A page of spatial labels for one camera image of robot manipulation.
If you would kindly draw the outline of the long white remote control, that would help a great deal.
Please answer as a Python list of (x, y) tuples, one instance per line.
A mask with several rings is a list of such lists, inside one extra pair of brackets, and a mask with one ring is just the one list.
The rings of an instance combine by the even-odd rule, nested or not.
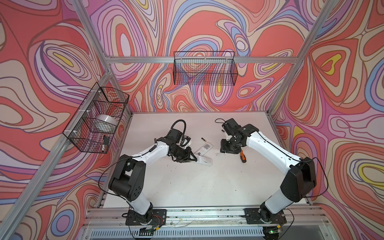
[(195, 155), (204, 156), (207, 152), (209, 152), (213, 148), (213, 145), (209, 142), (203, 144), (197, 151), (194, 152)]

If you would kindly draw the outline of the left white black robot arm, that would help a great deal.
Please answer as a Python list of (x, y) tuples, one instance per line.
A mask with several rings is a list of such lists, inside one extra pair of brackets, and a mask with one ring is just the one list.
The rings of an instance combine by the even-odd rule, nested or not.
[(122, 155), (108, 184), (109, 190), (122, 197), (139, 215), (146, 215), (152, 204), (144, 194), (146, 168), (163, 157), (178, 163), (196, 162), (198, 158), (190, 147), (181, 147), (172, 138), (155, 140), (152, 147), (134, 155)]

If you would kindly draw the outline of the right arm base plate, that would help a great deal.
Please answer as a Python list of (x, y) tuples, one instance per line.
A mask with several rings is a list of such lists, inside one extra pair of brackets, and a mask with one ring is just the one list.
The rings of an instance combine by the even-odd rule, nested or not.
[(243, 218), (247, 224), (267, 224), (267, 225), (284, 225), (287, 223), (283, 210), (277, 214), (272, 214), (267, 208), (245, 208)]

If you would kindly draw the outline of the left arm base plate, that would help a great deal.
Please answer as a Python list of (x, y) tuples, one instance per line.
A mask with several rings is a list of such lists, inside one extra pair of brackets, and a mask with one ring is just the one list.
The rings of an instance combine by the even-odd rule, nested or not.
[(144, 215), (140, 215), (133, 210), (122, 214), (126, 219), (127, 226), (153, 226), (158, 227), (166, 224), (166, 209), (149, 209)]

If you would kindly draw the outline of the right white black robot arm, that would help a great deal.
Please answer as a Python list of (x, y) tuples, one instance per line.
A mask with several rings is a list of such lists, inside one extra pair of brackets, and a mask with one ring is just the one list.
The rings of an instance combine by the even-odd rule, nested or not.
[(249, 147), (263, 155), (285, 176), (280, 188), (260, 206), (259, 214), (264, 221), (298, 203), (317, 186), (316, 167), (312, 159), (288, 152), (251, 124), (241, 126), (231, 118), (224, 120), (222, 128), (226, 138), (221, 140), (221, 153), (236, 155), (241, 153), (242, 148)]

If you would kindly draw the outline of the small white remote control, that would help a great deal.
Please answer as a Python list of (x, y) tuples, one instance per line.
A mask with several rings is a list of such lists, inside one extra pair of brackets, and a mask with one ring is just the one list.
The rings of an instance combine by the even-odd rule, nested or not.
[(197, 156), (197, 164), (204, 165), (204, 166), (212, 166), (213, 160), (211, 158), (207, 158), (204, 156)]

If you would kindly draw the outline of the orange handle screwdriver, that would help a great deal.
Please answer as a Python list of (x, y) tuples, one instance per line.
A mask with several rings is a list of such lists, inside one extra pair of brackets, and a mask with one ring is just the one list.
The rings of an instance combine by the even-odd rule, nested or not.
[(242, 163), (246, 163), (247, 162), (247, 158), (246, 158), (243, 150), (241, 150), (241, 152), (240, 152), (240, 159), (241, 159)]

